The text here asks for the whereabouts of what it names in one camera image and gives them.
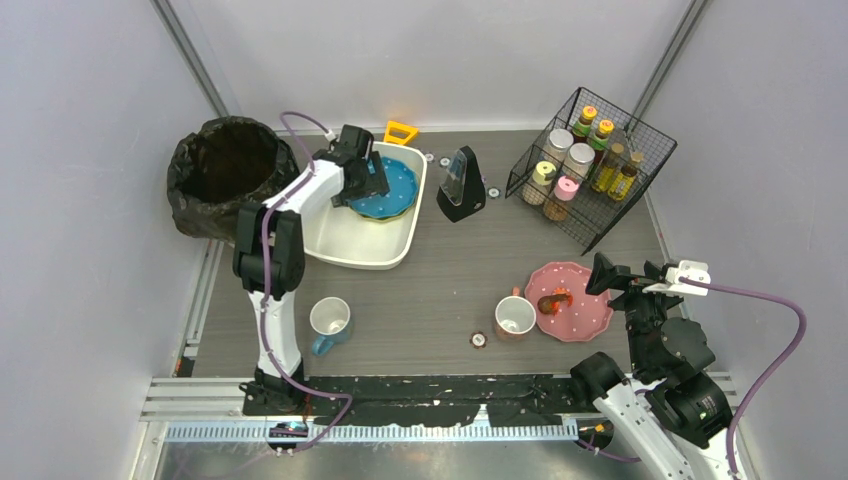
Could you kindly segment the pink polka dot plate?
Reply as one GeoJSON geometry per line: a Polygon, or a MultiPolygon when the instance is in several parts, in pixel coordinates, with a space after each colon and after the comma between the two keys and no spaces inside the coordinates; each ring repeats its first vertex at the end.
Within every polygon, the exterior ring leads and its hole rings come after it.
{"type": "Polygon", "coordinates": [[[536,308],[539,329],[562,342],[588,342],[609,326],[613,310],[608,306],[611,294],[586,293],[592,269],[574,262],[550,262],[530,274],[524,297],[536,308]],[[544,313],[538,302],[545,296],[568,291],[571,301],[555,304],[557,309],[544,313]]]}

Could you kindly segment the blue polka dot plate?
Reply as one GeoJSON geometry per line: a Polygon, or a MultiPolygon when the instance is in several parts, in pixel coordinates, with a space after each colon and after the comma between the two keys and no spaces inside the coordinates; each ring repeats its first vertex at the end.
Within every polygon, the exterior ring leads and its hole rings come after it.
{"type": "Polygon", "coordinates": [[[416,202],[419,188],[417,175],[403,162],[389,157],[381,160],[389,191],[355,200],[350,205],[358,215],[375,221],[387,221],[402,215],[416,202]]]}

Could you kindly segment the pink lid spice shaker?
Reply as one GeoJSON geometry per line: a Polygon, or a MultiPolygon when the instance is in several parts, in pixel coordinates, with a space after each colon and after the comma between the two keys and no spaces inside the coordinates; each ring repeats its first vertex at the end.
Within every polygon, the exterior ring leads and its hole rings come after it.
{"type": "Polygon", "coordinates": [[[569,213],[568,204],[579,190],[579,183],[567,176],[561,176],[554,185],[552,193],[543,207],[544,215],[553,222],[561,222],[569,213]]]}

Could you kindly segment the yellow label oil bottle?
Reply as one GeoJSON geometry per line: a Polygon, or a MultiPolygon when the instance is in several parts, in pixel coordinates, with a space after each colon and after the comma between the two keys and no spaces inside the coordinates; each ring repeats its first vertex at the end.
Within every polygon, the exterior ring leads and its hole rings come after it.
{"type": "Polygon", "coordinates": [[[639,151],[630,153],[615,179],[607,190],[607,195],[614,201],[622,201],[631,190],[644,160],[644,154],[639,151]]]}

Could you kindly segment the orange handled white mug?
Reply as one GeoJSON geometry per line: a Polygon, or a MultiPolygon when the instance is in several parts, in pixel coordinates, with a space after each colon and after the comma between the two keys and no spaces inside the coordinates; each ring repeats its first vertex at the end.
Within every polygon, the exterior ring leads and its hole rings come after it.
{"type": "Polygon", "coordinates": [[[537,323],[537,309],[527,300],[519,287],[502,298],[494,310],[495,334],[503,341],[523,339],[537,323]]]}

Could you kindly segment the yellow oil bottle brown cap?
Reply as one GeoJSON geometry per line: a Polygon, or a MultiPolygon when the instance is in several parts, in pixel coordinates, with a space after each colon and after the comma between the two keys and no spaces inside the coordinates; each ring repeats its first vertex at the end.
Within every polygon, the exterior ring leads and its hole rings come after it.
{"type": "Polygon", "coordinates": [[[606,192],[612,185],[620,167],[622,157],[628,152],[623,143],[613,143],[605,152],[595,175],[591,188],[595,192],[606,192]]]}

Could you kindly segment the yellow lid spice shaker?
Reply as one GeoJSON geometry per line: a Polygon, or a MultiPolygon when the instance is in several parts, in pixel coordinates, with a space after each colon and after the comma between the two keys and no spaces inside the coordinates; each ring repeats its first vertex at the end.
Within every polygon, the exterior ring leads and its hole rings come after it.
{"type": "Polygon", "coordinates": [[[550,161],[536,163],[530,178],[522,188],[521,197],[529,205],[542,205],[549,194],[550,186],[556,179],[557,166],[550,161]]]}

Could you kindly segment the black wire basket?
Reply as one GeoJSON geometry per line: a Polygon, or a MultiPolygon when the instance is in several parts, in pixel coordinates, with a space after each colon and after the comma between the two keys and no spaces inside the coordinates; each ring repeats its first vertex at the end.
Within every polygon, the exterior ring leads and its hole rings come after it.
{"type": "Polygon", "coordinates": [[[542,161],[553,163],[555,179],[574,175],[581,182],[575,198],[566,202],[563,216],[550,222],[582,245],[585,252],[589,252],[643,198],[676,148],[677,142],[670,136],[592,90],[579,87],[513,165],[504,187],[504,196],[509,198],[516,195],[523,198],[528,192],[534,199],[528,206],[542,215],[545,202],[553,199],[554,193],[552,187],[543,190],[531,179],[536,165],[542,161]],[[565,166],[563,161],[555,156],[554,147],[548,142],[549,134],[553,130],[562,128],[570,131],[586,106],[598,110],[597,121],[609,119],[613,122],[611,143],[622,144],[626,153],[636,152],[644,155],[643,161],[637,167],[635,180],[621,200],[613,199],[607,192],[594,190],[595,178],[599,173],[591,168],[588,174],[582,175],[565,166]]]}

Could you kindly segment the grain jar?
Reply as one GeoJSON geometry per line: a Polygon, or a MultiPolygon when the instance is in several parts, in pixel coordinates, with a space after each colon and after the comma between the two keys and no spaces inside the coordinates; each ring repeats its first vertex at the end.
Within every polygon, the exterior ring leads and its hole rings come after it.
{"type": "Polygon", "coordinates": [[[595,150],[588,144],[572,144],[562,162],[563,175],[577,184],[581,184],[588,177],[594,158],[595,150]]]}
{"type": "Polygon", "coordinates": [[[550,162],[557,168],[561,168],[573,143],[574,137],[569,130],[554,128],[547,134],[538,160],[550,162]]]}

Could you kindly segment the red sauce bottle yellow cap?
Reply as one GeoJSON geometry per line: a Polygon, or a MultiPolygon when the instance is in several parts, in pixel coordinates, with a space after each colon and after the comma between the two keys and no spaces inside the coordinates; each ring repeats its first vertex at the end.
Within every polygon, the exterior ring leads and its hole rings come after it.
{"type": "Polygon", "coordinates": [[[587,144],[594,152],[594,162],[600,162],[607,149],[609,137],[615,129],[615,124],[610,119],[603,119],[597,128],[587,138],[587,144]]]}

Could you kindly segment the blue handled white mug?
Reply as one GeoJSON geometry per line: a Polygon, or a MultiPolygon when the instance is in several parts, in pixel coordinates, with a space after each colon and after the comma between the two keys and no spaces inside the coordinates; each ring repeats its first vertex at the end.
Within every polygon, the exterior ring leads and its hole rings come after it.
{"type": "Polygon", "coordinates": [[[309,321],[317,334],[312,344],[312,354],[323,356],[338,344],[347,342],[353,331],[351,310],[348,303],[338,297],[326,297],[311,309],[309,321]]]}

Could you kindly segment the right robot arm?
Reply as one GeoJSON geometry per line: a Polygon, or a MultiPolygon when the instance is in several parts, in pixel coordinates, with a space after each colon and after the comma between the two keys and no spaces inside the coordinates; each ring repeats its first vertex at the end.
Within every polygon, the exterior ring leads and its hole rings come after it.
{"type": "Polygon", "coordinates": [[[715,362],[701,325],[671,317],[684,296],[704,296],[707,264],[692,260],[644,265],[634,273],[595,254],[585,291],[612,290],[608,306],[624,313],[631,373],[596,352],[570,371],[581,400],[612,425],[657,479],[744,479],[731,431],[733,408],[707,373],[715,362]]]}

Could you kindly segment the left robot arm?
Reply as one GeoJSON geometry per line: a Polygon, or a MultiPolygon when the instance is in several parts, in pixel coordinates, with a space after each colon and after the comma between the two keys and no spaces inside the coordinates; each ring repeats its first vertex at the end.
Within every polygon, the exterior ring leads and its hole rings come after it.
{"type": "Polygon", "coordinates": [[[253,305],[260,341],[254,377],[239,386],[244,415],[302,413],[306,399],[318,395],[303,383],[295,326],[296,290],[306,266],[305,218],[327,205],[345,207],[388,191],[373,134],[345,125],[281,192],[239,210],[233,272],[253,305]]]}

